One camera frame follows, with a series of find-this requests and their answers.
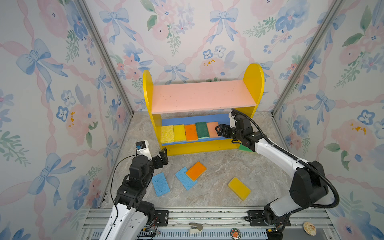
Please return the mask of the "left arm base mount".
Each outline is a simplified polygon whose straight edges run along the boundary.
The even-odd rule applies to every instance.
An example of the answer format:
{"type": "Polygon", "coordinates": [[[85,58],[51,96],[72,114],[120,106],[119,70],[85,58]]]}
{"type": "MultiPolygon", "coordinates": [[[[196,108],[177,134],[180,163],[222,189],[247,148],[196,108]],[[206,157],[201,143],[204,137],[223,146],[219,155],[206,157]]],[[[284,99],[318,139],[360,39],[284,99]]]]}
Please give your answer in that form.
{"type": "Polygon", "coordinates": [[[144,216],[147,217],[146,227],[167,227],[169,222],[168,210],[154,210],[144,212],[144,216]]]}

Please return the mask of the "pink orange sponge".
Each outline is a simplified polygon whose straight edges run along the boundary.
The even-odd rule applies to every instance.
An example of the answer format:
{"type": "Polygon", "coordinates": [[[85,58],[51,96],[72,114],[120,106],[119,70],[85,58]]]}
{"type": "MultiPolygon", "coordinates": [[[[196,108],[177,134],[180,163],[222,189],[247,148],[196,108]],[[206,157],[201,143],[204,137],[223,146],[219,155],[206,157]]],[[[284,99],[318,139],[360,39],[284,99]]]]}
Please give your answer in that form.
{"type": "Polygon", "coordinates": [[[216,131],[216,127],[219,126],[219,123],[218,122],[209,122],[207,123],[207,128],[208,128],[208,131],[209,131],[209,137],[211,139],[215,139],[215,138],[219,138],[220,136],[218,135],[217,131],[216,131]]]}

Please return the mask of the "yellow scrub sponge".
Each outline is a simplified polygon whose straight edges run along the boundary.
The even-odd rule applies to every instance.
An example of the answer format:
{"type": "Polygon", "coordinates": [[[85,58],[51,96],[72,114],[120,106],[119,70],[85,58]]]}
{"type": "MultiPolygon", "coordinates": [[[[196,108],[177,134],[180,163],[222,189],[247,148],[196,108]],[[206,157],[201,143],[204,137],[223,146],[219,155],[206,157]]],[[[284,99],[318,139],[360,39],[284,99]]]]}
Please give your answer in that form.
{"type": "Polygon", "coordinates": [[[185,126],[184,125],[174,125],[174,141],[175,142],[185,142],[186,140],[187,140],[187,138],[186,138],[185,126]]]}

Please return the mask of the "pale yellow sponge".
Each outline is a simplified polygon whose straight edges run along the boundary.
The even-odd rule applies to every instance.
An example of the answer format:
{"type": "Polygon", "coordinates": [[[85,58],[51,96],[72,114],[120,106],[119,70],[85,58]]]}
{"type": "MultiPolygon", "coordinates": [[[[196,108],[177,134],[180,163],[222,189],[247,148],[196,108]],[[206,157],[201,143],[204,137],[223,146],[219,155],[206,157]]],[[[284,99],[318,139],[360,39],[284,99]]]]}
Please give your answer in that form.
{"type": "Polygon", "coordinates": [[[207,168],[200,162],[197,162],[189,170],[187,170],[186,175],[194,182],[196,181],[207,168]]]}

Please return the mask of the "bright green scrub sponge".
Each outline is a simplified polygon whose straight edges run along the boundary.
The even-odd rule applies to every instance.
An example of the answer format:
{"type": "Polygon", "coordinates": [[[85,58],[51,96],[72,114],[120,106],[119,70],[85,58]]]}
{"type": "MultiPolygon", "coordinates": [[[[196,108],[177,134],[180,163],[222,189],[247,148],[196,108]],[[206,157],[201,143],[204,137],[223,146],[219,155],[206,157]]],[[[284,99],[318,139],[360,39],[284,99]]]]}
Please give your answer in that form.
{"type": "Polygon", "coordinates": [[[247,147],[245,147],[245,146],[243,146],[243,145],[240,145],[240,146],[239,146],[239,151],[253,153],[252,150],[250,150],[249,148],[247,148],[247,147]]]}

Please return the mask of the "dark green scrub sponge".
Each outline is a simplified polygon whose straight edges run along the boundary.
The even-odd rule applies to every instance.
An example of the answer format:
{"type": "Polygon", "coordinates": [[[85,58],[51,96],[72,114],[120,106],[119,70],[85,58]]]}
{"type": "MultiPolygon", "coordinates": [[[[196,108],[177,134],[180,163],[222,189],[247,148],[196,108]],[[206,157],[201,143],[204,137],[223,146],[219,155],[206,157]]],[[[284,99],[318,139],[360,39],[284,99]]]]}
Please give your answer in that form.
{"type": "Polygon", "coordinates": [[[206,122],[198,122],[195,124],[198,139],[208,139],[210,137],[208,125],[206,122]]]}

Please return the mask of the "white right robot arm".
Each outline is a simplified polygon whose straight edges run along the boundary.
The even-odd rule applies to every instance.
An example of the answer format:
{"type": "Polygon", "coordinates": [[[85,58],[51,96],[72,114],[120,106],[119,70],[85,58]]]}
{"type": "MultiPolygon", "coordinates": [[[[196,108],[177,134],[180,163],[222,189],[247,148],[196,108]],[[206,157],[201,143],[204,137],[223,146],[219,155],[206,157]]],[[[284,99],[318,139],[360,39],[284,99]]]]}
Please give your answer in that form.
{"type": "Polygon", "coordinates": [[[292,180],[288,193],[264,207],[262,218],[267,225],[275,225],[309,207],[322,207],[318,201],[328,195],[332,186],[320,163],[303,160],[283,149],[268,138],[252,118],[240,111],[232,110],[229,119],[228,125],[215,126],[218,136],[266,157],[292,180]]]}

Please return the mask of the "orange scrub sponge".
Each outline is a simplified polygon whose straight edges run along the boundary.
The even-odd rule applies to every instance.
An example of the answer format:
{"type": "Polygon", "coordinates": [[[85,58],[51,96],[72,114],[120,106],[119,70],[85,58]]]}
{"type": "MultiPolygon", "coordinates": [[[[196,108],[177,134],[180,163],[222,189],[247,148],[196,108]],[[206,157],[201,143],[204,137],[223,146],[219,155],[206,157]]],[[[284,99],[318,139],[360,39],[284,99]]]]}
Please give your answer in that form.
{"type": "Polygon", "coordinates": [[[195,124],[185,125],[185,133],[187,142],[195,142],[199,140],[195,124]]]}

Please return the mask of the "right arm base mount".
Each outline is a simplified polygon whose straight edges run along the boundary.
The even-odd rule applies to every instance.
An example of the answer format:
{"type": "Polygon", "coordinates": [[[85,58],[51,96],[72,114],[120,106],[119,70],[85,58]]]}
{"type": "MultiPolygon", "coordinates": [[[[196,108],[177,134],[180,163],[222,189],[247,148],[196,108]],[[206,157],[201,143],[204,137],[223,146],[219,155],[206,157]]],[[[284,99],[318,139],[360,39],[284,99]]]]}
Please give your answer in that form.
{"type": "Polygon", "coordinates": [[[281,233],[289,225],[289,217],[292,215],[288,212],[280,217],[275,215],[268,204],[261,210],[247,211],[244,220],[250,223],[251,227],[270,227],[268,232],[281,233]]]}

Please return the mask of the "porous yellow sponge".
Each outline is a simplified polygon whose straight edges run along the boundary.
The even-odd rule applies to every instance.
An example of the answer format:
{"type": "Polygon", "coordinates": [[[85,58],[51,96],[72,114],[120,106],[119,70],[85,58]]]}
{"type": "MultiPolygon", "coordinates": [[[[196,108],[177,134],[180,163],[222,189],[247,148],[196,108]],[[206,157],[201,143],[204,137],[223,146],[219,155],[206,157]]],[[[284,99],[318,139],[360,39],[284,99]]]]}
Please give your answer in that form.
{"type": "Polygon", "coordinates": [[[174,126],[162,126],[161,127],[161,144],[174,143],[174,126]]]}

